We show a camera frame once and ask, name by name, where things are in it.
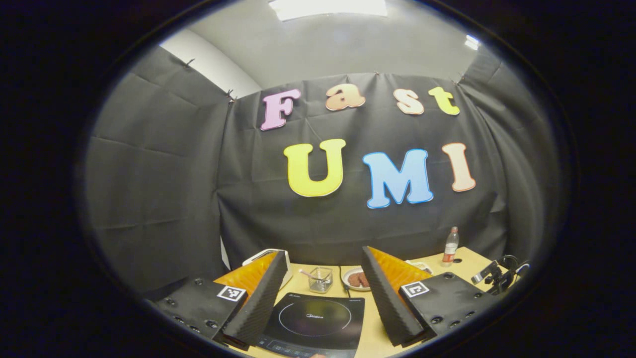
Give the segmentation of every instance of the screw hole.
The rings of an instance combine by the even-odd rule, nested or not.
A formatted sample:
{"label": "screw hole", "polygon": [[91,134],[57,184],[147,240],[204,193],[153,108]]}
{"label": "screw hole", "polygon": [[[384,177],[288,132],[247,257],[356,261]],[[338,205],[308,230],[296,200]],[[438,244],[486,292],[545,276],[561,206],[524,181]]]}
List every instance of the screw hole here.
{"label": "screw hole", "polygon": [[218,325],[215,321],[213,321],[213,320],[207,320],[207,321],[205,321],[205,325],[206,325],[206,326],[208,326],[208,327],[210,327],[210,328],[213,328],[213,329],[215,329],[215,328],[218,328],[218,327],[219,327],[219,325]]}

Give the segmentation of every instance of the wooden table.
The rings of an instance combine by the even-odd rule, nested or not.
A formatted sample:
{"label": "wooden table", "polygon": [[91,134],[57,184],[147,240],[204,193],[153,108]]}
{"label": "wooden table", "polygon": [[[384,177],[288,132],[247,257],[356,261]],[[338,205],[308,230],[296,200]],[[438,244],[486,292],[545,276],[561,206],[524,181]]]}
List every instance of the wooden table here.
{"label": "wooden table", "polygon": [[[443,256],[444,254],[442,253],[438,255],[423,257],[421,259],[413,259],[411,260],[411,262],[425,262],[433,270],[434,275],[439,275],[440,273],[444,272],[452,272],[468,282],[471,282],[471,277],[473,277],[477,272],[479,272],[492,262],[491,260],[488,260],[484,256],[481,256],[480,254],[477,254],[476,252],[466,247],[460,247],[457,249],[455,258],[462,259],[462,262],[458,264],[452,264],[449,268],[444,268],[441,266],[441,258]],[[315,267],[316,265],[292,263],[291,270],[293,276],[291,277],[290,281],[287,282],[287,284],[279,291],[279,294],[276,297],[276,303],[278,303],[278,301],[280,301],[289,292],[324,297],[347,297],[347,293],[344,291],[343,288],[342,280],[337,279],[333,280],[334,282],[332,287],[329,289],[329,291],[327,291],[327,293],[325,293],[325,295],[309,291],[307,277],[299,273],[298,270],[303,269],[307,272],[310,272]],[[334,276],[337,276],[340,273],[338,266],[324,267],[331,268],[333,270]],[[344,275],[344,273],[346,273],[348,270],[356,267],[358,266],[342,266],[341,275]],[[503,267],[501,267],[501,269],[503,272],[507,271]],[[476,286],[477,288],[484,291],[492,287],[492,285],[486,285],[485,283],[483,283],[483,281],[478,283]],[[393,345],[389,341],[387,333],[384,331],[384,326],[382,325],[382,321],[380,320],[380,315],[378,314],[378,309],[375,306],[375,301],[373,300],[371,291],[361,292],[349,290],[349,292],[351,293],[351,297],[363,297],[365,300],[362,334],[360,336],[360,343],[358,344],[358,349],[356,351],[356,358],[388,357],[396,353],[400,353],[404,350],[416,347],[416,345],[411,345],[406,348],[402,348],[402,346],[400,345],[393,347]],[[269,350],[265,350],[260,347],[249,347],[247,354],[256,358],[283,357],[283,355],[275,354],[273,352],[270,352]]]}

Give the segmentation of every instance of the white appliance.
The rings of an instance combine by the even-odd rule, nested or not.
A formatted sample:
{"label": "white appliance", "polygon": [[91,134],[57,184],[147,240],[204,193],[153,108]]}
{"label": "white appliance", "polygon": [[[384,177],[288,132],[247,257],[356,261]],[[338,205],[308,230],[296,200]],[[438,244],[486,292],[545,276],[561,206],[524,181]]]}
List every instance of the white appliance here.
{"label": "white appliance", "polygon": [[289,262],[289,254],[288,254],[288,252],[286,250],[279,250],[277,248],[266,248],[265,250],[259,252],[258,254],[256,254],[256,255],[250,257],[249,259],[243,261],[243,266],[249,264],[252,261],[255,261],[256,259],[259,259],[259,258],[269,254],[270,252],[276,252],[276,251],[285,252],[285,261],[287,262],[287,272],[285,273],[285,277],[282,278],[282,283],[280,284],[280,288],[279,288],[279,290],[280,290],[291,279],[291,263]]}

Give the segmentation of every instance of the foam letter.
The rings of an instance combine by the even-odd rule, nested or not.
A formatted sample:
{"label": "foam letter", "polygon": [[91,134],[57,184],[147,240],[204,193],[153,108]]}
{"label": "foam letter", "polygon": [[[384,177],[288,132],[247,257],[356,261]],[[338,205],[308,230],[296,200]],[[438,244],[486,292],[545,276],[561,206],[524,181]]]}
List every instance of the foam letter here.
{"label": "foam letter", "polygon": [[319,182],[309,178],[309,153],[311,144],[291,145],[283,151],[287,157],[287,177],[289,187],[301,196],[325,196],[338,190],[342,184],[342,151],[346,142],[341,139],[326,140],[320,148],[327,153],[327,177]]}
{"label": "foam letter", "polygon": [[388,206],[391,201],[385,196],[385,186],[393,200],[397,204],[401,204],[409,184],[411,192],[406,197],[409,203],[423,203],[432,200],[433,193],[429,190],[429,179],[426,175],[428,155],[423,149],[409,150],[404,157],[400,171],[385,153],[365,155],[362,161],[369,166],[371,172],[371,200],[366,205],[371,209]]}
{"label": "foam letter", "polygon": [[331,87],[327,91],[327,102],[325,106],[330,111],[343,110],[346,107],[360,107],[364,104],[366,99],[360,95],[360,90],[356,85],[351,83],[344,83]]}
{"label": "foam letter", "polygon": [[474,188],[477,183],[475,179],[471,178],[471,172],[468,170],[464,154],[466,146],[463,143],[451,143],[441,147],[441,151],[448,154],[450,165],[453,167],[453,175],[455,176],[453,190],[465,192]]}
{"label": "foam letter", "polygon": [[421,115],[424,113],[424,106],[418,101],[417,94],[412,90],[396,89],[393,97],[397,102],[397,107],[408,115]]}
{"label": "foam letter", "polygon": [[[280,100],[286,97],[287,99],[281,103]],[[282,111],[285,112],[285,115],[291,113],[293,102],[289,97],[299,99],[300,91],[293,89],[263,98],[263,102],[265,102],[265,121],[261,125],[261,131],[267,131],[285,125],[287,121],[280,117],[280,113]]]}
{"label": "foam letter", "polygon": [[444,91],[441,87],[435,87],[429,91],[431,96],[435,97],[435,100],[438,103],[440,110],[447,115],[458,115],[459,108],[450,104],[450,99],[453,98],[453,94],[450,92]]}

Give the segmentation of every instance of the blue letter m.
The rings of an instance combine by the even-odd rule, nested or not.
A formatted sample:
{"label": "blue letter m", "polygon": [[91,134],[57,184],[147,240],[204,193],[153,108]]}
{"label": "blue letter m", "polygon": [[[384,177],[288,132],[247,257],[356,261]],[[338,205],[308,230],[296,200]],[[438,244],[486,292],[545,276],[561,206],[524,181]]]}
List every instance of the blue letter m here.
{"label": "blue letter m", "polygon": [[366,205],[371,209],[385,208],[391,201],[384,195],[386,185],[393,200],[401,204],[406,188],[411,185],[411,192],[406,197],[409,203],[423,203],[433,198],[429,190],[429,179],[426,176],[426,158],[428,153],[423,149],[411,149],[402,163],[402,170],[393,165],[385,153],[369,153],[362,161],[369,166],[371,172],[371,200]]}

